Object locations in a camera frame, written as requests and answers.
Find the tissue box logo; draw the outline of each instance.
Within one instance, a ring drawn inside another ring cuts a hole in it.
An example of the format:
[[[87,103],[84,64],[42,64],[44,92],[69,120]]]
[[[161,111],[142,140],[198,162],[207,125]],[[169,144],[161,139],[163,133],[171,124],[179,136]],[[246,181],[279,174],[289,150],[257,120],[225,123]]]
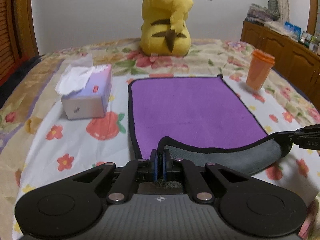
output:
[[[94,87],[93,87],[93,93],[98,92],[98,89],[99,89],[99,86],[94,86]]]

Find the pastel purple box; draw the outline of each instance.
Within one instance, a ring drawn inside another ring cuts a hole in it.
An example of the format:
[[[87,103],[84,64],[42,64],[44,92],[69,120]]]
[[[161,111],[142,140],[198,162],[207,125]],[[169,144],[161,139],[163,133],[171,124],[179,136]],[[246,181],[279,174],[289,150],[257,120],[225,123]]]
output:
[[[101,65],[91,74],[84,89],[61,98],[68,119],[104,117],[112,85],[111,65]]]

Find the orange cup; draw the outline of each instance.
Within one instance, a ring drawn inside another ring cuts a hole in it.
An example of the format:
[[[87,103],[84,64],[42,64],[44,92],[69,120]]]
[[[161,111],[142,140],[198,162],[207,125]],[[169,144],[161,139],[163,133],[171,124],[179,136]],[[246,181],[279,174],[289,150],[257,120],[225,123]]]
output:
[[[255,49],[252,52],[252,60],[250,63],[249,73],[246,84],[254,91],[259,91],[263,83],[266,81],[271,68],[275,64],[275,57]]]

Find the wooden door frame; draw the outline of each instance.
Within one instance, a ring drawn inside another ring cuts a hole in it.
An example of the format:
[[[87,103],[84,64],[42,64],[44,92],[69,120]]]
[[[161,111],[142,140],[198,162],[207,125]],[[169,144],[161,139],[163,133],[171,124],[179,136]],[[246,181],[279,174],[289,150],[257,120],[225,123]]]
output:
[[[22,57],[39,55],[33,27],[31,0],[13,0],[15,24]]]
[[[318,16],[318,0],[310,0],[309,20],[307,33],[315,34]]]

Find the stuffed animal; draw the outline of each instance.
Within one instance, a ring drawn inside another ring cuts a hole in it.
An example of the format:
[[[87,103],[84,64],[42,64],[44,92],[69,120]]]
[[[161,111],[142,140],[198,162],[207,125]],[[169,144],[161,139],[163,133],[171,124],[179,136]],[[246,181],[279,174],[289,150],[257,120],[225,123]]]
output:
[[[147,55],[184,56],[191,46],[186,27],[192,0],[143,0],[140,47]]]

